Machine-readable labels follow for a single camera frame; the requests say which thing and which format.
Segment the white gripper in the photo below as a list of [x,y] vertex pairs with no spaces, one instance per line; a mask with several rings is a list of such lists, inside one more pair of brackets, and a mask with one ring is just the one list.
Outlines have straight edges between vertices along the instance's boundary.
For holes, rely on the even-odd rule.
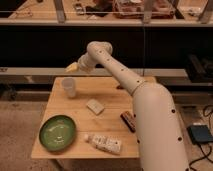
[[78,70],[78,68],[84,72],[89,73],[92,70],[91,67],[91,60],[88,55],[82,55],[78,59],[78,64],[77,63],[72,63],[69,66],[65,68],[66,72],[75,72]]

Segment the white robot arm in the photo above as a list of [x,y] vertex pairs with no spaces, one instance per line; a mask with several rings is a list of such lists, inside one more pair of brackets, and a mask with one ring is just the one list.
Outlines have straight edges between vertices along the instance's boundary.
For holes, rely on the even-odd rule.
[[171,93],[148,82],[114,59],[109,42],[92,41],[67,72],[91,72],[101,64],[132,96],[142,171],[190,171],[184,140]]

